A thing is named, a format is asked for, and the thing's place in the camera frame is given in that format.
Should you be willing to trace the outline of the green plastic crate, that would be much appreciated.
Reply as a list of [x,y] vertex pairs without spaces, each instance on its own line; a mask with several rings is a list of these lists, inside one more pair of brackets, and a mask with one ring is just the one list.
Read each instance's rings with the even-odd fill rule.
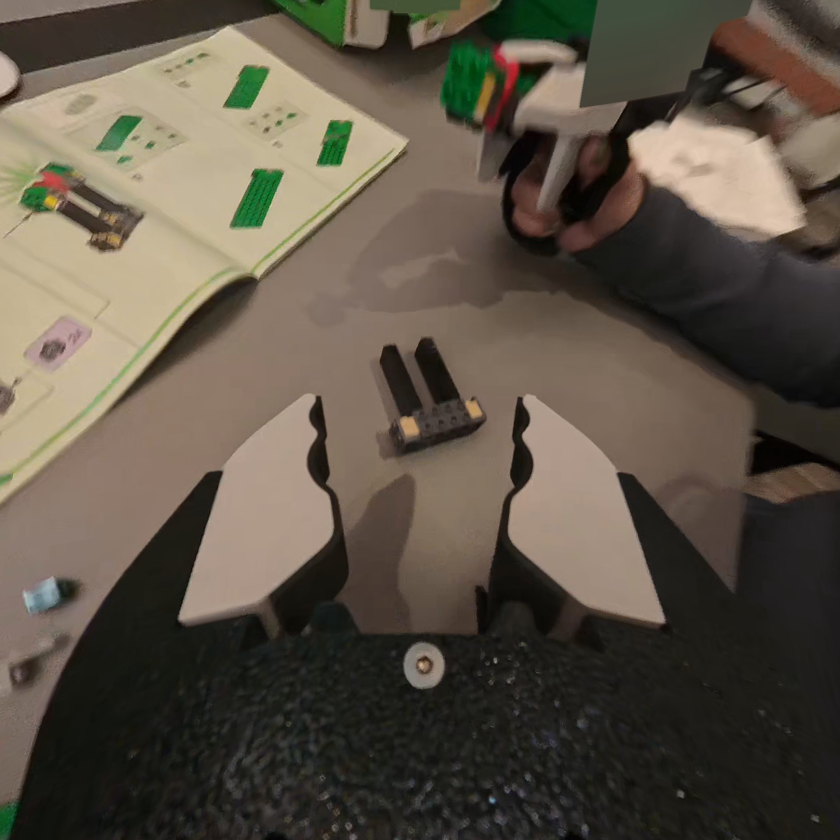
[[502,1],[480,20],[482,31],[496,41],[507,39],[589,39],[597,1]]

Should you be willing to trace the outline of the black and tan brick assembly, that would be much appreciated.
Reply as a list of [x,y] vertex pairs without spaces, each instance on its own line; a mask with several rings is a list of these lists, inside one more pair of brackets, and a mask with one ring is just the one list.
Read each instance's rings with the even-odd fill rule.
[[460,394],[434,339],[419,340],[414,362],[431,397],[429,406],[423,404],[398,347],[391,343],[381,351],[381,372],[396,409],[390,436],[399,455],[470,436],[487,421],[478,400]]

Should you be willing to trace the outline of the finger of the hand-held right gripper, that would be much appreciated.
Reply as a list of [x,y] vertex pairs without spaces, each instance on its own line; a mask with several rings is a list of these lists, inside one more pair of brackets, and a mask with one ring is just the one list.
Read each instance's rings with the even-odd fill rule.
[[528,66],[574,66],[580,60],[577,50],[553,39],[508,39],[497,55],[507,64]]
[[514,133],[609,133],[621,118],[619,101],[583,107],[581,95],[586,64],[553,66],[519,102]]

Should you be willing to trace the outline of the small red green brick assembly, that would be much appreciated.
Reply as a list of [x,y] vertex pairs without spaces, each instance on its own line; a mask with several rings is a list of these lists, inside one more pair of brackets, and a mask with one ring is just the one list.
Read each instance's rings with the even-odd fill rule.
[[447,120],[475,130],[498,131],[502,113],[516,94],[519,77],[519,63],[504,57],[501,48],[455,43],[448,54],[440,91]]

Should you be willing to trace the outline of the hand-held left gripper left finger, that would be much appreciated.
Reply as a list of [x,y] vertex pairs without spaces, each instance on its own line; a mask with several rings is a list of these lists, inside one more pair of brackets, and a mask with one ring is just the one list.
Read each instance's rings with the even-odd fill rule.
[[326,440],[322,399],[305,394],[230,456],[179,624],[255,616],[268,636],[299,634],[341,592],[349,562]]

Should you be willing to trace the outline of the green instruction booklet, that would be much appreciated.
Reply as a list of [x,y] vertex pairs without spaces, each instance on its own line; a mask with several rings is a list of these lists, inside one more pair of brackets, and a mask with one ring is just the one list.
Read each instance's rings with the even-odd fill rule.
[[1,498],[407,139],[234,27],[1,118]]

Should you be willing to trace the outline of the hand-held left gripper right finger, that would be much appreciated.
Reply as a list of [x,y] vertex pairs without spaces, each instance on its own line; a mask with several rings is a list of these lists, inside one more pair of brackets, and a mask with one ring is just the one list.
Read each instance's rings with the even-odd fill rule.
[[486,629],[509,620],[570,639],[588,618],[666,625],[612,461],[534,395],[514,415]]

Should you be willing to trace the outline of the folded white paper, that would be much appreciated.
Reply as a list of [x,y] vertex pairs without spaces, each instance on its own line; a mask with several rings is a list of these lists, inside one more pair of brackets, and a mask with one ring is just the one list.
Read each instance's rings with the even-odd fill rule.
[[805,206],[773,144],[747,129],[681,117],[655,122],[627,143],[651,183],[730,234],[767,242],[806,224]]

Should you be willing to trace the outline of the green cardboard box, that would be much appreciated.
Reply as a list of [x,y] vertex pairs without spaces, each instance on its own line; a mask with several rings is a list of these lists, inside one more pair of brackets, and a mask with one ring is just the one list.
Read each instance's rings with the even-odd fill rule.
[[274,1],[333,47],[379,49],[393,17],[403,17],[413,49],[460,34],[495,12],[500,1]]

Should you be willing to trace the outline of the person's right forearm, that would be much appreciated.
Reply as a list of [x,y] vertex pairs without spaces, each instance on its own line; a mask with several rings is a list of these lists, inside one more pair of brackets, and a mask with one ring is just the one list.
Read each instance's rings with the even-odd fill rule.
[[742,241],[660,187],[574,257],[743,380],[838,408],[838,268]]

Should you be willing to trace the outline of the grey desk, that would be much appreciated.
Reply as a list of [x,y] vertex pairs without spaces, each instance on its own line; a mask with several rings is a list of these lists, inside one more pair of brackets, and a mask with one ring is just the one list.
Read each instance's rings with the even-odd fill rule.
[[[240,25],[256,42],[408,138],[407,151],[267,278],[217,297],[110,412],[2,507],[2,655],[48,629],[75,642],[198,480],[304,393],[322,397],[330,484],[367,633],[469,634],[510,486],[516,400],[532,394],[633,474],[727,583],[753,426],[743,387],[577,265],[514,245],[498,190],[475,178],[476,138],[438,103],[446,43],[400,28],[338,51],[288,18]],[[432,338],[472,435],[396,453],[380,367]],[[77,581],[65,606],[22,593]]]

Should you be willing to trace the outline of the person's right hand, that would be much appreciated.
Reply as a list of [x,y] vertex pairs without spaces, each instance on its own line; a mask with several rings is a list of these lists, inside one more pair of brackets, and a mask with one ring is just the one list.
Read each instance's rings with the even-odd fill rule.
[[567,224],[556,207],[546,211],[538,209],[552,144],[549,139],[541,140],[531,160],[511,185],[510,226],[528,247],[536,248],[538,243],[550,242],[551,255],[573,255],[598,245],[633,219],[644,200],[646,180],[637,164],[630,160],[623,177],[605,195],[597,212],[588,219]]

